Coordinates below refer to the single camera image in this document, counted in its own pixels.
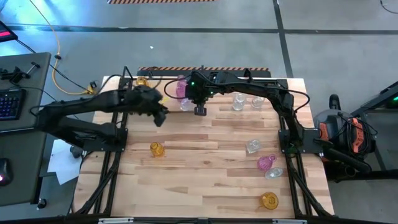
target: white paper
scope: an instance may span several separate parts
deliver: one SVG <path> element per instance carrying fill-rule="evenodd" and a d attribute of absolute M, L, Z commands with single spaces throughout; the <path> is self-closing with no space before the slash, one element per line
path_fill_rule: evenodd
<path fill-rule="evenodd" d="M 72 170 L 75 167 L 80 168 L 80 164 L 81 157 L 75 159 L 70 151 L 62 151 L 51 155 L 49 170 L 52 170 L 50 172 Z"/>
<path fill-rule="evenodd" d="M 55 140 L 47 172 L 56 172 L 60 185 L 79 176 L 81 157 L 74 158 L 70 146 L 61 139 Z"/>
<path fill-rule="evenodd" d="M 59 170 L 56 173 L 57 173 L 58 182 L 60 183 L 60 185 L 62 185 L 68 182 L 69 180 L 72 180 L 79 176 L 80 166 L 78 167 L 74 166 L 70 170 Z"/>
<path fill-rule="evenodd" d="M 70 146 L 68 143 L 66 143 L 64 140 L 61 139 L 57 139 L 54 141 L 54 143 L 52 144 L 52 151 L 51 151 L 51 155 L 52 154 L 56 154 L 58 152 L 62 152 L 64 150 L 70 151 Z"/>

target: concrete floor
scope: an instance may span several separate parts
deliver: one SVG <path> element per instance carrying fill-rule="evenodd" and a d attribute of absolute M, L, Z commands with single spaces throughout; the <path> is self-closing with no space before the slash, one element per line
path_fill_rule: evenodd
<path fill-rule="evenodd" d="M 108 5 L 106 0 L 36 0 L 53 25 L 150 28 L 278 29 L 273 0 L 219 0 L 185 4 Z M 384 0 L 398 11 L 398 2 Z M 279 0 L 285 29 L 398 30 L 398 15 L 386 12 L 379 0 Z M 26 0 L 9 1 L 0 12 L 8 25 L 45 25 Z M 51 32 L 16 31 L 37 52 L 56 53 Z M 273 77 L 286 77 L 279 34 L 180 32 L 58 32 L 63 60 L 60 70 L 82 85 L 105 75 L 145 66 L 269 67 Z M 295 78 L 304 78 L 313 115 L 328 107 L 337 93 L 351 112 L 397 81 L 398 35 L 286 35 Z M 27 54 L 17 42 L 0 44 L 0 56 Z M 70 100 L 50 80 L 45 90 L 56 99 Z M 58 78 L 70 91 L 75 86 Z M 44 96 L 43 103 L 50 102 Z M 92 113 L 81 114 L 91 121 Z M 46 177 L 42 196 L 49 205 L 0 208 L 0 220 L 66 214 L 73 193 L 71 181 L 59 186 Z M 395 181 L 330 183 L 335 213 L 343 218 L 396 223 L 398 188 Z"/>

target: butcher block tabletop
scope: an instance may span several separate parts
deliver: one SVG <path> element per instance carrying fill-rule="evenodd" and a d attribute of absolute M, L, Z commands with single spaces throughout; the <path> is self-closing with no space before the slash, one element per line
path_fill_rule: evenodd
<path fill-rule="evenodd" d="M 306 92 L 304 80 L 287 79 L 291 90 Z M 163 94 L 163 80 L 157 89 Z M 117 89 L 119 77 L 110 79 L 103 91 Z M 167 92 L 175 95 L 176 82 Z M 306 97 L 293 93 L 294 107 Z M 206 103 L 207 116 L 182 112 L 177 100 L 164 96 L 170 114 L 161 127 L 153 117 L 130 115 L 126 150 L 118 171 L 112 216 L 123 217 L 209 217 L 209 218 L 294 218 L 286 162 L 278 142 L 279 119 L 269 101 L 261 110 L 251 108 L 248 100 L 242 111 L 231 109 L 233 93 L 216 95 Z M 111 121 L 111 113 L 96 112 L 95 123 Z M 300 109 L 298 120 L 313 127 L 310 105 Z M 259 152 L 248 154 L 246 143 L 258 139 Z M 164 157 L 153 157 L 150 144 L 165 147 Z M 257 168 L 261 156 L 275 154 L 273 167 L 284 173 L 266 179 Z M 93 152 L 84 161 L 75 191 L 74 207 L 89 199 L 100 179 L 103 152 Z M 326 211 L 333 212 L 323 164 L 313 154 L 303 154 L 307 185 Z M 297 187 L 300 208 L 305 213 L 302 192 Z M 103 195 L 103 206 L 108 188 Z M 279 199 L 274 210 L 261 207 L 260 196 L 273 192 Z"/>

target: desk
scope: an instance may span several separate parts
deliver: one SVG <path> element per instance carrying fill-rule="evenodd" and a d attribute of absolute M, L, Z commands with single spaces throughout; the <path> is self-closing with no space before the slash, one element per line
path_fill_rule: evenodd
<path fill-rule="evenodd" d="M 118 82 L 119 78 L 110 80 L 104 90 L 117 88 Z M 167 82 L 159 85 L 160 92 L 163 93 Z M 303 79 L 288 79 L 288 84 L 290 89 L 306 92 Z M 176 83 L 169 87 L 170 94 L 175 93 Z M 302 95 L 294 96 L 295 107 L 306 100 Z M 286 163 L 277 137 L 280 129 L 277 113 L 267 100 L 262 111 L 254 111 L 250 103 L 243 111 L 231 111 L 231 102 L 231 94 L 216 95 L 206 104 L 207 116 L 201 117 L 193 112 L 181 113 L 177 100 L 168 99 L 165 106 L 171 113 L 159 128 L 152 117 L 130 116 L 112 216 L 293 218 Z M 304 126 L 313 126 L 309 105 L 299 110 L 297 116 Z M 112 114 L 96 112 L 94 122 L 110 122 L 111 117 Z M 261 151 L 246 153 L 245 144 L 251 139 L 261 141 Z M 165 157 L 152 157 L 149 145 L 154 141 L 165 146 Z M 285 172 L 282 177 L 267 180 L 256 162 L 272 153 L 277 155 L 274 167 L 284 168 Z M 94 152 L 83 164 L 75 191 L 76 209 L 97 187 L 103 156 L 103 152 Z M 302 157 L 309 189 L 333 213 L 320 158 L 312 154 Z M 275 210 L 259 207 L 260 195 L 268 191 L 279 198 Z M 298 197 L 300 208 L 305 211 L 301 190 Z"/>
<path fill-rule="evenodd" d="M 36 62 L 40 65 L 40 68 L 32 72 L 30 79 L 23 79 L 19 84 L 43 89 L 50 57 L 49 53 L 0 57 L 0 68 L 13 71 L 14 67 L 17 66 L 26 72 L 32 66 L 30 63 Z M 11 86 L 12 84 L 8 80 L 0 80 L 0 89 Z M 41 91 L 27 89 L 21 118 L 15 121 L 0 121 L 0 131 L 33 127 L 36 119 L 29 113 L 29 109 L 32 106 L 39 105 L 41 98 Z M 40 131 L 0 134 L 0 157 L 10 160 L 14 173 L 14 180 L 9 185 L 0 187 L 0 206 L 25 202 L 37 203 L 35 202 L 38 199 L 36 190 L 40 193 L 39 170 L 42 163 L 45 137 L 46 134 Z"/>

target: yellow cable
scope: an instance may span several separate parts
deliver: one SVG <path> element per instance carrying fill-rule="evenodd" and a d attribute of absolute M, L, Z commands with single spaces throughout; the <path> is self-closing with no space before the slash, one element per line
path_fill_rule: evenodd
<path fill-rule="evenodd" d="M 39 8 L 32 2 L 32 0 L 29 0 L 29 1 L 30 1 L 30 3 L 32 3 L 32 5 L 36 8 L 36 10 L 40 13 L 40 15 L 42 15 L 42 17 L 44 18 L 44 20 L 47 22 L 47 24 L 50 26 L 52 32 L 54 33 L 54 36 L 55 36 L 55 39 L 57 40 L 57 45 L 58 45 L 57 55 L 59 56 L 59 55 L 60 55 L 60 51 L 61 51 L 61 45 L 60 45 L 60 40 L 58 39 L 58 35 L 57 35 L 57 33 L 56 33 L 54 27 L 51 26 L 50 22 L 45 18 L 45 16 L 42 14 L 42 12 L 39 10 Z M 57 81 L 56 81 L 56 79 L 55 79 L 55 69 L 58 68 L 58 61 L 59 61 L 59 59 L 56 58 L 56 59 L 55 59 L 54 68 L 52 69 L 52 81 L 54 82 L 54 85 L 55 85 L 59 90 L 63 91 L 63 92 L 66 93 L 66 94 L 69 94 L 69 95 L 82 95 L 82 94 L 86 94 L 86 93 L 87 93 L 86 90 L 83 91 L 83 92 L 80 92 L 80 93 L 70 93 L 70 92 L 64 90 L 63 88 L 61 88 L 61 87 L 58 85 L 58 83 L 57 83 Z"/>

